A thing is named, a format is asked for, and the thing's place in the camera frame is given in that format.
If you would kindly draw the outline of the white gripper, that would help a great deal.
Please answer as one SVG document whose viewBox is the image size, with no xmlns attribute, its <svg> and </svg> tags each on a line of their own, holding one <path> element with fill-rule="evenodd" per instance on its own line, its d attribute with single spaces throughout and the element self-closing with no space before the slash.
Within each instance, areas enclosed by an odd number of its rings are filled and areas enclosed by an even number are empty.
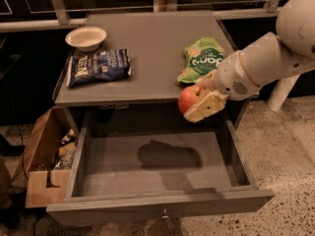
<svg viewBox="0 0 315 236">
<path fill-rule="evenodd" d="M 209 90 L 203 92 L 183 114 L 184 118 L 192 123 L 222 111 L 227 98 L 240 101 L 257 94 L 261 89 L 246 71 L 241 51 L 225 58 L 216 70 L 199 78 L 196 85 Z"/>
</svg>

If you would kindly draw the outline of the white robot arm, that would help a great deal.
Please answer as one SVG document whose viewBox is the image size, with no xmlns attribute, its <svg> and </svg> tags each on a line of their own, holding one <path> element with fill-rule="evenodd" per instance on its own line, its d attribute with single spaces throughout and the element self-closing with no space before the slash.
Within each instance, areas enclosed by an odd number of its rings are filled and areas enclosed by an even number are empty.
<svg viewBox="0 0 315 236">
<path fill-rule="evenodd" d="M 315 0 L 289 0 L 279 11 L 276 31 L 268 32 L 225 58 L 217 69 L 197 81 L 199 95 L 183 112 L 196 123 L 243 100 L 279 79 L 315 67 Z"/>
</svg>

